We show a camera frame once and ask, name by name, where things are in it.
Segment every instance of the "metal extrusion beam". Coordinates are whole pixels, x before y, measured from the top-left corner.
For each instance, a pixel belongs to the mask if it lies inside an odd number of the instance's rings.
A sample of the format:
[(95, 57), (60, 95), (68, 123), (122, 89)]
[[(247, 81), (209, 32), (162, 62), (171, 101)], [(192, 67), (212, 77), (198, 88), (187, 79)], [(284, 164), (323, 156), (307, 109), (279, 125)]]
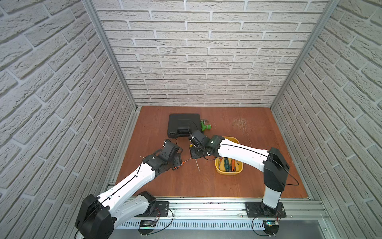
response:
[(125, 76), (122, 72), (122, 69), (118, 63), (117, 57), (115, 56), (115, 53), (113, 51), (113, 48), (109, 42), (109, 38), (106, 35), (106, 31), (102, 25), (102, 21), (98, 16), (96, 7), (93, 4), (92, 0), (83, 0), (84, 6), (86, 8), (87, 13), (89, 14), (89, 17), (91, 21), (93, 22), (94, 28), (99, 36), (99, 39), (101, 40), (101, 43), (103, 44), (106, 54), (109, 57), (109, 60), (115, 70), (115, 73), (117, 74), (117, 77), (119, 81), (121, 82), (122, 88), (125, 91), (127, 98), (129, 99), (129, 102), (133, 109), (137, 110), (137, 104), (135, 103), (135, 100), (133, 98), (133, 95), (131, 94), (131, 91), (129, 89), (129, 86), (127, 85)]

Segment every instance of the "screwdriver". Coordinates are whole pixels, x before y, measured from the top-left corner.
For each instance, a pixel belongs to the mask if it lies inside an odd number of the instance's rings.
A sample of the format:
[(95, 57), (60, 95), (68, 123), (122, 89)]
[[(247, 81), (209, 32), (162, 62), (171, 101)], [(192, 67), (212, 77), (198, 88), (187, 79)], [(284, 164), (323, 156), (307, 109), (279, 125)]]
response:
[(228, 161), (227, 157), (224, 157), (224, 168), (226, 172), (230, 171), (230, 162)]

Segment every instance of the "black tool case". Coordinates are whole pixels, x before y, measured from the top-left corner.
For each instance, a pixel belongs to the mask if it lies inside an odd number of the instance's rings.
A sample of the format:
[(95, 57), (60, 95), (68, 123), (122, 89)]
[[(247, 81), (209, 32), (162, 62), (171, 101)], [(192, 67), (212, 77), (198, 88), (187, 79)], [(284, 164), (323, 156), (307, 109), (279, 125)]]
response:
[(189, 132), (201, 131), (199, 114), (170, 114), (167, 136), (169, 138), (187, 137)]

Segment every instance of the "white brick wall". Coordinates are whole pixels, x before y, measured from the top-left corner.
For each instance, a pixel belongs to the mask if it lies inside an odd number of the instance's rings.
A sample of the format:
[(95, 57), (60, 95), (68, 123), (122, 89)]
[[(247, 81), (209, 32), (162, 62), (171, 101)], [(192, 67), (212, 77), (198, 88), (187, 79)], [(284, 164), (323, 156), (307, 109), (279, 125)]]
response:
[[(326, 2), (94, 0), (94, 4), (138, 105), (210, 102), (268, 107)], [(237, 78), (243, 81), (232, 82)], [(214, 93), (210, 89), (216, 84)], [(270, 87), (255, 90), (264, 85)], [(195, 90), (204, 101), (192, 100)], [(228, 101), (233, 95), (242, 100)], [(246, 100), (248, 96), (257, 97), (256, 104)]]
[(273, 111), (343, 238), (382, 237), (381, 12), (341, 0)]
[(73, 238), (132, 108), (81, 1), (0, 13), (0, 238)]

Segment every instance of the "metal rod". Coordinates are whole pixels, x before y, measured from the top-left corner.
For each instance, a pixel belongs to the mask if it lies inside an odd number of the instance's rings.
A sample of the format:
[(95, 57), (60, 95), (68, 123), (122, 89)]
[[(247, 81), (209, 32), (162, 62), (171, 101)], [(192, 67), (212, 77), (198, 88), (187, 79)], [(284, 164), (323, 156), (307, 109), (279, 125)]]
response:
[(115, 56), (115, 53), (113, 51), (113, 48), (109, 42), (109, 38), (106, 35), (106, 31), (104, 29), (104, 26), (102, 25), (102, 21), (98, 16), (96, 7), (93, 4), (92, 0), (83, 0), (84, 6), (86, 8), (87, 13), (89, 14), (90, 20), (93, 22), (94, 28), (99, 36), (99, 39), (101, 40), (101, 43), (103, 44), (106, 54), (109, 57), (109, 60), (115, 70), (115, 73), (117, 74), (117, 77), (122, 85), (123, 90), (125, 91), (127, 98), (129, 99), (129, 102), (131, 106), (133, 107), (134, 111), (137, 110), (137, 104), (135, 103), (135, 100), (133, 98), (133, 95), (131, 94), (131, 91), (129, 89), (129, 86), (127, 85), (125, 76), (122, 72), (122, 69), (118, 63), (117, 57)]
[(300, 54), (297, 57), (297, 60), (294, 62), (292, 68), (290, 69), (288, 75), (286, 76), (285, 81), (283, 82), (280, 90), (278, 91), (275, 99), (273, 100), (270, 109), (273, 110), (273, 108), (276, 106), (277, 102), (283, 95), (285, 89), (289, 85), (289, 82), (292, 80), (292, 77), (295, 75), (296, 71), (300, 67), (301, 63), (305, 60), (305, 57), (310, 52), (311, 48), (313, 47), (314, 43), (316, 42), (318, 36), (320, 35), (322, 29), (328, 22), (330, 16), (332, 15), (334, 9), (337, 7), (340, 0), (330, 0), (328, 4), (326, 5), (324, 11), (322, 12), (320, 18), (318, 19), (318, 22), (314, 26), (312, 33), (309, 35), (308, 39), (306, 40), (304, 47), (300, 51)]

